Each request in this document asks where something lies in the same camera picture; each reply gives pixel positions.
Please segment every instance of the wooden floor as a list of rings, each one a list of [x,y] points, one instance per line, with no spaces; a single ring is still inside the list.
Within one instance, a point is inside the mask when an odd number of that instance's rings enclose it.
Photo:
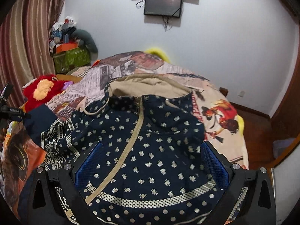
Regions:
[[[249,169],[258,169],[274,160],[272,143],[276,140],[268,119],[237,110],[245,121],[244,138],[249,156]]]

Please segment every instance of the white wall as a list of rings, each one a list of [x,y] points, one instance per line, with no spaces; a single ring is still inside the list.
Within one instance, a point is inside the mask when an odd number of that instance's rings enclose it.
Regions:
[[[184,0],[181,19],[173,19],[167,32],[160,17],[135,7],[138,1],[66,0],[65,15],[91,33],[99,58],[160,47],[173,64],[227,88],[230,101],[271,112],[294,60],[297,34],[279,0]]]
[[[300,145],[274,168],[277,224],[287,218],[300,198]]]
[[[65,13],[66,13],[66,3],[64,3],[64,5],[62,6],[61,13],[58,18],[58,22],[65,22],[65,18],[66,18]]]

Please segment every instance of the orange box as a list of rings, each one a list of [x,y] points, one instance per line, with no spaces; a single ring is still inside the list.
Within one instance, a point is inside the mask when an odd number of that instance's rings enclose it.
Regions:
[[[56,53],[65,52],[77,48],[77,43],[64,43],[56,48]]]

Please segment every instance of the printed bedspread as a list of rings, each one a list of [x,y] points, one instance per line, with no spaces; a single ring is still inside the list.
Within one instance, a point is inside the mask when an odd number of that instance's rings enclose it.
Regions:
[[[101,100],[104,97],[104,86],[110,79],[135,73],[161,74],[193,88],[192,114],[203,122],[205,139],[209,140],[230,162],[248,168],[245,140],[240,132],[239,116],[234,107],[209,80],[189,70],[166,63],[154,55],[128,52],[102,59],[93,67],[81,67],[72,75],[83,79],[53,97],[47,103],[47,107],[61,121],[65,121],[71,117],[73,111],[84,109],[90,103]],[[50,126],[54,121],[47,117],[43,119],[45,119],[45,127]],[[30,179],[32,179],[30,174],[44,162],[46,153],[35,144],[33,138],[30,138],[31,129],[25,129],[22,123],[11,123],[10,126],[12,129],[10,128],[5,141],[4,152],[0,153],[3,168],[0,175],[0,192],[15,215],[24,221],[27,211],[21,207],[26,207],[22,204],[27,200],[22,194],[30,189]],[[236,217],[246,192],[247,188],[244,188],[228,221]]]
[[[193,115],[203,122],[206,140],[231,163],[248,168],[247,149],[235,108],[208,79],[164,62],[155,55],[127,52],[102,59],[93,67],[81,67],[72,75],[84,78],[53,97],[47,106],[65,121],[74,110],[101,100],[104,97],[104,86],[110,79],[135,73],[162,74],[193,88]]]

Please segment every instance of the beige hood lining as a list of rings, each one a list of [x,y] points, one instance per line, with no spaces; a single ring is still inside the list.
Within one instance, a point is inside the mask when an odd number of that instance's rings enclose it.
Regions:
[[[157,95],[164,98],[179,98],[191,92],[174,80],[158,74],[139,73],[112,81],[108,87],[109,96]]]

